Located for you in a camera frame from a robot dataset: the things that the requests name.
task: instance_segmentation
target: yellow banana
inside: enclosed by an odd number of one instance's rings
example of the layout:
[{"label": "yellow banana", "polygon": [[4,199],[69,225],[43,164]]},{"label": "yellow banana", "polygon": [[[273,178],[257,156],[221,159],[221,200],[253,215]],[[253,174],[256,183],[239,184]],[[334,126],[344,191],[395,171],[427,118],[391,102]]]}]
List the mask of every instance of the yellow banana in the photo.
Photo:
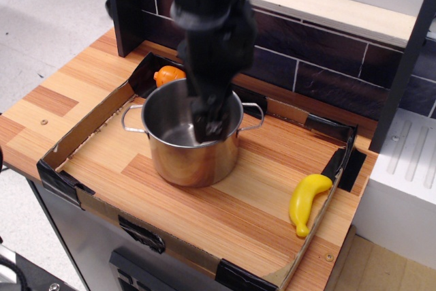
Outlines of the yellow banana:
[{"label": "yellow banana", "polygon": [[305,237],[309,234],[306,224],[315,195],[329,190],[332,186],[332,180],[321,174],[311,174],[297,185],[291,197],[289,214],[292,222],[297,226],[298,236]]}]

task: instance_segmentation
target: orange toy fruit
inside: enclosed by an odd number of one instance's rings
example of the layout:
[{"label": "orange toy fruit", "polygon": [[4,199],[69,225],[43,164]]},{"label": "orange toy fruit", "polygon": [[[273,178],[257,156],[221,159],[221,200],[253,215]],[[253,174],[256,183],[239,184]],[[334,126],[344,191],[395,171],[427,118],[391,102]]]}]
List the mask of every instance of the orange toy fruit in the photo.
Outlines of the orange toy fruit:
[{"label": "orange toy fruit", "polygon": [[157,87],[179,78],[186,78],[186,73],[174,66],[163,66],[154,77]]}]

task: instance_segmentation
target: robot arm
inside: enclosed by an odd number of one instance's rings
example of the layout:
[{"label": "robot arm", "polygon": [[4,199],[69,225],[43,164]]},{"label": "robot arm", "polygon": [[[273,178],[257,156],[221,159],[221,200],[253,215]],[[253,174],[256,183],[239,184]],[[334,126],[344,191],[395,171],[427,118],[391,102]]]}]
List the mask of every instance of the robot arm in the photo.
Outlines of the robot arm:
[{"label": "robot arm", "polygon": [[248,0],[174,0],[171,16],[185,30],[179,56],[185,62],[198,142],[227,136],[223,104],[230,82],[253,63],[256,25]]}]

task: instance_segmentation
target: gray floor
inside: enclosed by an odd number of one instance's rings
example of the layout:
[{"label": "gray floor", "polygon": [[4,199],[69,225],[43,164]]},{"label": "gray floor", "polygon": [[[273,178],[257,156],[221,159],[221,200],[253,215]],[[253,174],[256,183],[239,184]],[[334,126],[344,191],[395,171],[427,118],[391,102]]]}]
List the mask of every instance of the gray floor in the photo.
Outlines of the gray floor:
[{"label": "gray floor", "polygon": [[[0,112],[56,72],[113,23],[106,0],[0,0]],[[4,245],[82,291],[73,266],[27,182],[0,174]]]}]

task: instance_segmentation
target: stainless steel pot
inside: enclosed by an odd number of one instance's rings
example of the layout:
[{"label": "stainless steel pot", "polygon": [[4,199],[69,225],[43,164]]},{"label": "stainless steel pot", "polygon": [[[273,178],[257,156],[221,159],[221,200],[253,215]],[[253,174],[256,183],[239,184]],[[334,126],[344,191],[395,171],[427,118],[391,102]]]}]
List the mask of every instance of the stainless steel pot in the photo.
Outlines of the stainless steel pot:
[{"label": "stainless steel pot", "polygon": [[[205,187],[226,177],[238,159],[238,134],[262,126],[264,113],[259,105],[241,103],[235,92],[225,104],[229,108],[230,129],[224,141],[196,141],[190,112],[186,79],[174,80],[154,90],[144,105],[130,106],[121,118],[127,131],[147,134],[156,171],[168,182],[187,187]],[[258,125],[242,127],[243,106],[256,107],[261,113]],[[142,107],[145,129],[126,127],[125,115]]]}]

